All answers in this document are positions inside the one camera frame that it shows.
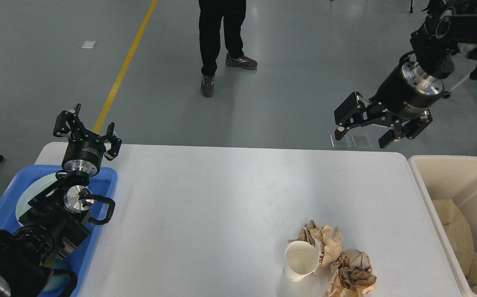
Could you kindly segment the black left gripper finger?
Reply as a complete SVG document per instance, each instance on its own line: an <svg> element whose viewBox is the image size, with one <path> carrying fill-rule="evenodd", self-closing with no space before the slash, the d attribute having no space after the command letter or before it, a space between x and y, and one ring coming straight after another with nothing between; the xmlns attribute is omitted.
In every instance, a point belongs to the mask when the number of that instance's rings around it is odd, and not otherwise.
<svg viewBox="0 0 477 297"><path fill-rule="evenodd" d="M103 153L103 156L107 160L113 160L114 158L116 158L122 145L122 140L115 134L114 129L115 123L111 122L108 125L106 134L102 137L99 137L99 143L110 143L110 148Z"/></svg>
<svg viewBox="0 0 477 297"><path fill-rule="evenodd" d="M57 116L52 135L67 138L71 142L87 141L92 137L92 132L85 128L78 115L82 105L77 104L70 111L63 110Z"/></svg>

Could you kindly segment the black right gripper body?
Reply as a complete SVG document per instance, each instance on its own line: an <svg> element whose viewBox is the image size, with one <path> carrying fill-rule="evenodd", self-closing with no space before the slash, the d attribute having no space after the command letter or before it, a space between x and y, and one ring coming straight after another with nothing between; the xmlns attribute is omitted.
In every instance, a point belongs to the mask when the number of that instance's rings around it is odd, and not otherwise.
<svg viewBox="0 0 477 297"><path fill-rule="evenodd" d="M369 116L391 114L412 120L427 111L444 95L438 78L425 73L417 62L403 61L381 83L370 98Z"/></svg>

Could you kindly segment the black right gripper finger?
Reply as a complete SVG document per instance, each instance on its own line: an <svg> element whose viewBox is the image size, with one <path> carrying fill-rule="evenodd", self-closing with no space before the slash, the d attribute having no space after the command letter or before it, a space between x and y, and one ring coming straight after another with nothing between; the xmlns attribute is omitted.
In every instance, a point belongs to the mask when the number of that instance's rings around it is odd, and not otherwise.
<svg viewBox="0 0 477 297"><path fill-rule="evenodd" d="M384 149L394 141L398 141L402 138L415 139L432 120L433 118L429 110L407 121L397 116L387 116L385 117L383 126L389 127L390 129L378 139L378 144L381 149Z"/></svg>
<svg viewBox="0 0 477 297"><path fill-rule="evenodd" d="M360 92L352 92L334 111L334 118L338 126L334 136L340 141L351 129L381 122L381 108L364 100Z"/></svg>

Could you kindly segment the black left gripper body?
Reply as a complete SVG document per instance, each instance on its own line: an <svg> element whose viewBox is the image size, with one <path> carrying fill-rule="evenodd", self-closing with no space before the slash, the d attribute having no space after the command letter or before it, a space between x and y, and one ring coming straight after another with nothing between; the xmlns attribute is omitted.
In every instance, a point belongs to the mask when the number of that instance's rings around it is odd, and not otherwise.
<svg viewBox="0 0 477 297"><path fill-rule="evenodd" d="M68 140L61 166L66 172L82 171L93 177L100 172L104 153L103 143Z"/></svg>

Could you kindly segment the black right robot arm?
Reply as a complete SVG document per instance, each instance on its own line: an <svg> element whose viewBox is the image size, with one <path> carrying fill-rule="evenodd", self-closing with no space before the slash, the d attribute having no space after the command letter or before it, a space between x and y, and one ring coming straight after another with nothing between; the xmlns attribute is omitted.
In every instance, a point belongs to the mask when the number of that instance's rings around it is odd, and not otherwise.
<svg viewBox="0 0 477 297"><path fill-rule="evenodd" d="M368 101L352 92L335 110L336 141L357 127L388 130L378 139L386 148L402 138L415 139L433 120L430 107L451 92L443 80L455 70L452 56L462 53L477 62L477 0L431 0L423 24L411 33L411 51ZM477 80L477 64L468 76Z"/></svg>

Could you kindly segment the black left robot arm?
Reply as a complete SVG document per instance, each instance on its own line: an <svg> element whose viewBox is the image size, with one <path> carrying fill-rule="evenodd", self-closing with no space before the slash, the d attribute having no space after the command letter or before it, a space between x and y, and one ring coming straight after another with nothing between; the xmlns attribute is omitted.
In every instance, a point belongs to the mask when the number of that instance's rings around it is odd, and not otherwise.
<svg viewBox="0 0 477 297"><path fill-rule="evenodd" d="M27 200L16 231L0 228L0 297L38 297L52 278L63 281L61 297L71 296L78 275L53 267L49 259L64 259L78 249L92 233L87 224L101 226L112 218L114 200L94 194L88 185L103 158L118 156L122 141L114 123L103 136L88 130L80 109L77 104L56 118L53 135L67 138L68 146L54 181Z"/></svg>

